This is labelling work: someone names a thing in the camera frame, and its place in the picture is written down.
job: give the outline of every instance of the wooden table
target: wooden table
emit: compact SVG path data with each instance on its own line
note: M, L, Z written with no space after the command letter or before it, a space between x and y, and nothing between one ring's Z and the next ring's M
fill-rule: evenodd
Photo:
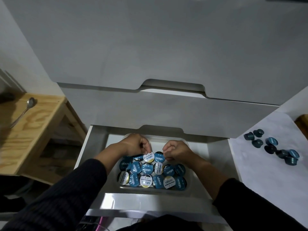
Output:
M9 128L25 110L30 97L37 104ZM0 104L0 174L23 175L50 185L59 181L61 176L40 167L39 157L64 116L83 141L86 132L63 96L25 93Z

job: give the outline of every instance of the drawer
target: drawer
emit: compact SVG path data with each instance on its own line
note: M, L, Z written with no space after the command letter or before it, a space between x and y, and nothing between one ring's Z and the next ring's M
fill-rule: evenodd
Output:
M85 160L93 158L108 145L119 142L126 134L132 132L146 136L154 152L161 151L168 140L182 138L187 141L195 153L210 160L223 173L229 177L239 178L227 139L187 135L174 129L153 129L151 127L140 131L90 126L75 168ZM91 205L87 215L142 218L173 214L190 221L225 223L212 206L211 197L190 169L186 169L184 176L187 180L187 188L184 191L121 188L116 182L119 162L110 172L106 184Z
M186 134L236 138L278 106L206 98L198 92L131 91L59 83L85 124L139 129L181 128Z
M179 81L212 98L277 105L308 85L305 3L3 1L54 82L135 90Z

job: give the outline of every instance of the black sleeve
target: black sleeve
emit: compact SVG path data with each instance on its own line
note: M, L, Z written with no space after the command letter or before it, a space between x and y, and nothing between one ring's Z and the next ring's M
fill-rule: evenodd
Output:
M307 230L294 218L231 178L221 187L213 205L237 230Z
M107 180L104 165L88 159L17 213L3 230L74 230Z

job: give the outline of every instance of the spoon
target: spoon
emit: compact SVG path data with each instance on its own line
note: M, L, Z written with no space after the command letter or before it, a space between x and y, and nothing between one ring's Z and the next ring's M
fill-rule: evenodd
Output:
M19 121L19 119L31 108L33 108L35 105L35 99L33 97L31 97L28 101L27 101L27 108L25 109L25 111L10 125L10 128L13 128L13 126L15 126L17 124L17 122Z

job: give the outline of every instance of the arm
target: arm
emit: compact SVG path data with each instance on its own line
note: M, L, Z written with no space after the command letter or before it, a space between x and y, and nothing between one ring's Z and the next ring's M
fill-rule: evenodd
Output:
M221 216L236 230L306 230L294 218L262 198L243 183L229 179L182 141L163 148L166 159L176 159L192 169L213 198Z
M17 213L2 230L74 230L116 162L124 155L147 152L151 152L150 145L138 134L111 144Z

